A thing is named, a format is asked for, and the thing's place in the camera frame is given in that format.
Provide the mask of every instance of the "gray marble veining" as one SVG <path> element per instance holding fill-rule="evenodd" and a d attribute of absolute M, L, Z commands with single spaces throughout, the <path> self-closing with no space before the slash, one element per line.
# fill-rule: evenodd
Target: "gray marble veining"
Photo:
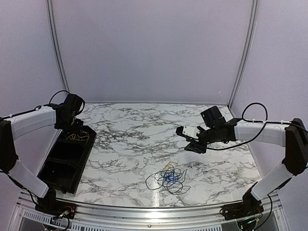
<path fill-rule="evenodd" d="M 75 195 L 61 198 L 116 206 L 180 207 L 209 205 L 241 199 L 260 179 L 246 145 L 206 154 L 187 152 L 178 126 L 202 126 L 200 113 L 207 105 L 183 104 L 87 104 L 79 116 L 97 132 L 94 147 Z M 219 107 L 227 120 L 232 116 Z M 234 145 L 214 143 L 211 147 Z M 172 195 L 150 191 L 146 178 L 169 161 L 188 169 L 184 185 L 190 190 Z"/>

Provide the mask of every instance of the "tangled wire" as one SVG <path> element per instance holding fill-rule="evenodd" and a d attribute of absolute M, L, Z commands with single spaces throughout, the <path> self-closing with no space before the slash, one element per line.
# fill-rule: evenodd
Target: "tangled wire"
<path fill-rule="evenodd" d="M 185 194 L 191 187 L 183 185 L 186 179 L 187 169 L 174 167 L 172 162 L 169 162 L 162 170 L 151 174 L 146 180 L 146 187 L 150 190 L 165 189 L 170 194 L 182 195 Z M 152 178 L 152 185 L 149 187 L 148 180 Z"/>

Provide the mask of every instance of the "vent grille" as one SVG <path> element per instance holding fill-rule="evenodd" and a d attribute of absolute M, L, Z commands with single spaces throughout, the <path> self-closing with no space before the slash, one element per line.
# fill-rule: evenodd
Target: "vent grille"
<path fill-rule="evenodd" d="M 36 212 L 32 211 L 24 211 L 24 217 L 28 218 L 30 220 L 35 220 L 40 223 L 50 224 L 51 217 L 48 217 L 46 215 L 42 215 Z M 53 221 L 53 225 L 60 226 L 61 223 L 58 221 Z M 97 225 L 89 225 L 89 224 L 79 224 L 75 223 L 74 220 L 71 220 L 71 228 L 69 230 L 72 231 L 125 231 L 122 229 L 109 229 L 104 227 L 98 227 Z M 207 226 L 207 227 L 200 227 L 198 229 L 181 229 L 181 230 L 172 230 L 172 231 L 222 231 L 221 225 L 213 225 L 213 226 Z"/>

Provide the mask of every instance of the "black plastic bin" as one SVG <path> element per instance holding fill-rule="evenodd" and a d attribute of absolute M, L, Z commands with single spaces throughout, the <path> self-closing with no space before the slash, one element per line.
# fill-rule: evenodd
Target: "black plastic bin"
<path fill-rule="evenodd" d="M 94 130 L 88 126 L 81 130 L 89 133 L 88 141 L 67 140 L 61 133 L 38 175 L 46 184 L 63 193 L 76 192 L 95 141 Z"/>
<path fill-rule="evenodd" d="M 77 190 L 82 173 L 66 164 L 46 161 L 39 178 L 54 189 L 63 193 Z"/>

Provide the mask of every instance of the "black cable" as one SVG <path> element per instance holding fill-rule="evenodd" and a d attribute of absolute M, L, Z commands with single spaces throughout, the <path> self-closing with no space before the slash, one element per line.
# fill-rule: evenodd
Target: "black cable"
<path fill-rule="evenodd" d="M 27 113 L 30 113 L 30 112 L 34 112 L 34 111 L 36 111 L 36 110 L 41 109 L 41 107 L 42 107 L 42 106 L 39 105 L 39 106 L 36 106 L 34 109 L 29 110 L 29 111 L 16 113 L 16 114 L 14 114 L 14 115 L 12 115 L 12 116 L 0 117 L 0 121 L 3 121 L 3 120 L 5 120 L 5 119 L 9 119 L 9 118 L 13 118 L 13 117 L 18 116 L 18 115 L 20 116 L 20 115 L 23 115 L 23 114 L 27 114 Z"/>
<path fill-rule="evenodd" d="M 264 221 L 261 225 L 259 225 L 259 227 L 255 228 L 255 230 L 258 230 L 262 225 L 265 224 L 265 222 L 268 221 L 268 219 L 270 218 L 271 213 L 272 213 L 272 211 L 273 211 L 273 201 L 271 200 L 270 195 L 268 195 L 268 197 L 269 197 L 269 200 L 270 200 L 270 211 L 269 211 L 269 215 L 268 215 L 268 217 L 265 219 L 265 221 Z"/>
<path fill-rule="evenodd" d="M 249 107 L 251 107 L 252 105 L 260 105 L 264 108 L 264 111 L 265 111 L 265 121 L 262 121 L 262 120 L 248 120 L 248 119 L 245 119 L 244 118 L 244 115 L 245 115 L 245 112 L 247 111 L 247 109 Z M 256 138 L 258 138 L 258 136 L 261 134 L 261 132 L 264 130 L 265 126 L 267 124 L 284 124 L 284 125 L 290 125 L 290 126 L 294 126 L 296 128 L 299 128 L 301 130 L 303 130 L 304 132 L 308 133 L 308 131 L 306 129 L 304 129 L 303 127 L 297 125 L 297 124 L 294 124 L 294 123 L 290 123 L 290 122 L 278 122 L 278 121 L 268 121 L 268 117 L 269 117 L 269 114 L 268 114 L 268 111 L 265 107 L 265 105 L 263 105 L 262 103 L 251 103 L 249 104 L 244 110 L 243 110 L 243 113 L 242 113 L 242 120 L 244 120 L 245 122 L 250 122 L 250 123 L 264 123 L 263 127 L 261 128 L 261 130 L 258 132 L 258 134 L 252 138 L 251 140 L 248 140 L 248 141 L 245 141 L 245 142 L 242 142 L 242 143 L 239 143 L 237 145 L 234 145 L 234 146 L 231 146 L 231 147 L 226 147 L 226 148 L 210 148 L 210 147 L 207 147 L 207 149 L 209 150 L 214 150 L 214 151 L 223 151 L 223 150 L 227 150 L 227 149 L 231 149 L 231 148 L 236 148 L 236 147 L 239 147 L 241 145 L 244 145 L 244 144 L 248 144 L 252 141 L 254 141 Z"/>
<path fill-rule="evenodd" d="M 40 209 L 44 210 L 46 213 L 59 213 L 59 214 L 62 214 L 62 212 L 58 212 L 58 211 L 49 211 L 49 210 L 43 208 L 43 207 L 40 206 L 37 202 L 35 202 L 35 200 L 34 200 L 34 198 L 33 198 L 32 192 L 30 192 L 29 190 L 27 190 L 27 191 L 28 191 L 28 193 L 29 193 L 30 196 L 31 196 L 32 202 L 33 202 L 37 207 L 39 207 Z"/>
<path fill-rule="evenodd" d="M 181 168 L 174 168 L 172 165 L 169 165 L 168 169 L 163 169 L 156 173 L 149 175 L 145 180 L 145 185 L 149 190 L 157 190 L 164 188 L 167 192 L 172 195 L 182 195 L 185 194 L 191 187 L 183 185 L 183 182 L 186 179 L 186 170 Z M 147 181 L 150 177 L 154 176 L 155 182 L 159 185 L 157 188 L 150 188 Z"/>
<path fill-rule="evenodd" d="M 237 144 L 237 145 L 234 145 L 234 146 L 231 146 L 231 147 L 227 147 L 227 148 L 210 148 L 210 147 L 207 147 L 207 149 L 209 149 L 209 150 L 214 150 L 214 151 L 223 151 L 223 150 L 227 150 L 227 149 L 231 149 L 231 148 L 236 148 L 236 147 L 239 147 L 239 146 L 241 146 L 241 145 L 250 143 L 250 142 L 254 141 L 256 138 L 258 138 L 258 136 L 261 134 L 261 132 L 264 130 L 266 124 L 268 123 L 268 122 L 267 122 L 267 119 L 268 119 L 269 115 L 268 115 L 268 111 L 267 111 L 266 107 L 265 107 L 263 104 L 261 104 L 261 103 L 251 103 L 251 104 L 249 104 L 249 105 L 243 110 L 243 113 L 242 113 L 242 120 L 244 120 L 244 121 L 246 121 L 246 122 L 252 122 L 252 121 L 246 120 L 246 119 L 244 118 L 244 114 L 245 114 L 246 110 L 247 110 L 249 107 L 251 107 L 252 105 L 255 105 L 255 104 L 261 105 L 261 106 L 264 108 L 264 110 L 265 110 L 265 122 L 264 122 L 264 125 L 263 125 L 263 127 L 261 128 L 261 130 L 258 132 L 258 134 L 257 134 L 254 138 L 252 138 L 251 140 L 245 141 L 245 142 L 243 142 L 243 143 L 239 143 L 239 144 Z M 254 122 L 256 122 L 256 123 L 257 123 L 257 122 L 259 122 L 259 123 L 262 122 L 262 123 L 263 123 L 263 121 L 261 121 L 261 120 L 257 120 L 257 121 L 254 121 Z"/>
<path fill-rule="evenodd" d="M 66 217 L 66 216 L 63 216 L 63 217 L 67 219 L 67 226 L 66 226 L 63 230 L 58 230 L 58 228 L 56 228 L 56 230 L 52 229 L 51 231 L 66 231 L 66 230 L 68 230 L 69 225 L 70 225 L 70 220 L 69 220 L 69 218 Z"/>
<path fill-rule="evenodd" d="M 69 92 L 68 92 L 67 90 L 60 90 L 60 91 L 54 93 L 54 95 L 53 95 L 53 96 L 51 97 L 51 99 L 49 100 L 49 103 L 51 103 L 52 99 L 53 99 L 57 94 L 59 94 L 60 92 L 66 92 L 66 93 L 69 94 Z"/>
<path fill-rule="evenodd" d="M 67 219 L 67 226 L 66 226 L 66 228 L 65 228 L 64 230 L 61 230 L 61 231 L 66 231 L 66 230 L 68 230 L 68 228 L 69 228 L 69 224 L 70 224 L 70 222 L 69 222 L 69 218 L 68 218 L 68 217 L 64 217 L 64 218 L 66 218 L 66 219 Z"/>

